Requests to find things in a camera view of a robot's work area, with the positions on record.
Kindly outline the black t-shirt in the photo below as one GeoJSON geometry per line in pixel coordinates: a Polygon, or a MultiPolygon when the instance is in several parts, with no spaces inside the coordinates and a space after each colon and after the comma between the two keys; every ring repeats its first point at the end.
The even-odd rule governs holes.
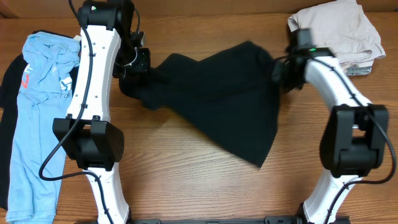
{"type": "Polygon", "coordinates": [[[171,54],[147,74],[126,75],[119,87],[150,110],[174,110],[226,151],[261,167],[278,130],[277,66],[246,41],[201,61],[171,54]]]}

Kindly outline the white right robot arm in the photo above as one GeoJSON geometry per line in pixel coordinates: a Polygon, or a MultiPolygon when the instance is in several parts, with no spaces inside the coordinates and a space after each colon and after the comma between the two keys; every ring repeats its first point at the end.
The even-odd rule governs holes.
{"type": "Polygon", "coordinates": [[[319,147],[324,170],[296,215],[268,216],[264,221],[349,223],[349,217],[336,214],[352,188],[386,183],[396,171],[396,154],[387,136],[388,110],[372,103],[354,86],[331,50],[313,43],[310,29],[292,31],[285,51],[273,81],[284,92],[300,90],[306,83],[313,85],[330,110],[319,147]]]}

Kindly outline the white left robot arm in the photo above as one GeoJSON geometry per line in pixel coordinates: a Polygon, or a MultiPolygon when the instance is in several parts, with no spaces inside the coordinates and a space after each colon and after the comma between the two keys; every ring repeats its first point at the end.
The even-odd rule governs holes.
{"type": "Polygon", "coordinates": [[[85,1],[73,11],[81,27],[80,65],[65,118],[53,121],[53,133],[69,159],[91,185],[97,223],[132,223],[121,186],[119,162],[124,134],[111,124],[111,82],[128,95],[150,69],[145,33],[131,30],[138,10],[129,0],[85,1]]]}

